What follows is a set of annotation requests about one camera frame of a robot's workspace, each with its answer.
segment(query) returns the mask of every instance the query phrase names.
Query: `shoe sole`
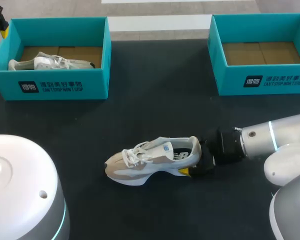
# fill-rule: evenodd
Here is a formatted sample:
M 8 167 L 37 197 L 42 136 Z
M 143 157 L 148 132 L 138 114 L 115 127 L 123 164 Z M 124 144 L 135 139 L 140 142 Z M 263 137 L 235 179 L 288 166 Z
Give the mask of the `shoe sole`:
M 173 168 L 173 169 L 166 169 L 166 170 L 162 170 L 163 172 L 167 172 L 167 173 L 170 173 L 172 175 L 175 175 L 175 176 L 181 176 L 181 177 L 185 177 L 186 175 L 182 174 L 179 172 L 179 169 L 177 168 Z M 128 186 L 141 186 L 143 184 L 145 184 L 145 182 L 148 180 L 148 178 L 151 177 L 152 174 L 156 173 L 153 172 L 145 177 L 142 177 L 142 178 L 138 178 L 138 179 L 134 179 L 134 180 L 120 180 L 120 179 L 115 179 L 115 178 L 112 178 L 110 176 L 107 175 L 108 178 L 112 179 L 113 181 L 117 182 L 117 183 L 120 183 L 120 184 L 124 184 L 124 185 L 128 185 Z

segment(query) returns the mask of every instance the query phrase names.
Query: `box logo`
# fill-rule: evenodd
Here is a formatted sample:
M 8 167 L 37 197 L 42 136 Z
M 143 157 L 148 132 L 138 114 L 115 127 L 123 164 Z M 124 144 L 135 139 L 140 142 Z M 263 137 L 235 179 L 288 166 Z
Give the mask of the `box logo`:
M 261 75 L 258 76 L 247 76 L 244 82 L 243 87 L 244 88 L 256 88 L 260 86 L 261 80 L 262 80 Z
M 22 92 L 25 94 L 33 94 L 39 92 L 39 89 L 34 81 L 19 81 L 18 83 Z

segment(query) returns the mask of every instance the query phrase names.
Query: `glowing blue ring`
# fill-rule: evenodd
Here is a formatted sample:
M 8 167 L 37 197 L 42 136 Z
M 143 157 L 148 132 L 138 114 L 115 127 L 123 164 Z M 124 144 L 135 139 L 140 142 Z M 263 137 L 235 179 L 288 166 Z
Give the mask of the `glowing blue ring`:
M 58 231 L 56 231 L 55 235 L 53 236 L 53 238 L 51 240 L 55 240 L 56 237 L 58 236 L 61 228 L 62 228 L 62 225 L 64 224 L 64 221 L 65 221 L 65 217 L 66 217 L 66 200 L 64 200 L 64 212 L 63 212 L 63 217 L 62 217 L 62 221 L 61 221 L 61 224 L 59 226 L 59 229 Z
M 278 150 L 278 145 L 277 145 L 277 143 L 276 143 L 275 133 L 274 133 L 274 129 L 272 128 L 272 123 L 271 123 L 271 121 L 269 121 L 269 129 L 270 129 L 270 135 L 271 135 L 271 138 L 272 138 L 274 150 L 277 151 L 277 150 Z

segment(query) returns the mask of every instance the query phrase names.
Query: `shoelace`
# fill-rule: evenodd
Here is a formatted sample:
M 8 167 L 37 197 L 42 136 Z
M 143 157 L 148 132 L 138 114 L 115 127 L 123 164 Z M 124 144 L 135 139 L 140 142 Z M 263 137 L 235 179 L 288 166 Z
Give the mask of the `shoelace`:
M 145 142 L 139 143 L 132 149 L 123 149 L 122 150 L 123 161 L 128 168 L 133 168 L 134 166 L 137 166 L 138 162 L 140 162 L 141 164 L 153 162 L 153 161 L 148 160 L 148 159 L 152 158 L 152 156 L 149 155 L 149 152 L 144 150 L 143 148 L 141 148 L 142 145 L 147 144 L 147 143 L 148 143 L 148 141 L 145 141 Z
M 54 57 L 54 61 L 55 63 L 60 66 L 60 63 L 63 62 L 64 66 L 66 67 L 66 69 L 70 69 L 69 66 L 72 66 L 73 68 L 76 68 L 73 64 L 71 64 L 71 62 L 69 62 L 67 59 L 65 59 L 62 56 L 58 56 L 58 55 L 52 55 L 52 57 Z

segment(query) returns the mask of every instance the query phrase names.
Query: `yellow tag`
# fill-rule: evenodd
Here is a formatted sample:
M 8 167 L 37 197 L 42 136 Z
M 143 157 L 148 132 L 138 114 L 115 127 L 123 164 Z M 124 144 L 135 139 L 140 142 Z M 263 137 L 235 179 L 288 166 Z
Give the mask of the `yellow tag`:
M 181 173 L 181 174 L 183 174 L 183 175 L 186 175 L 186 176 L 191 177 L 191 176 L 189 175 L 189 168 L 179 169 L 178 172 Z
M 5 31 L 0 31 L 1 36 L 6 39 L 8 37 L 9 27 L 6 28 Z

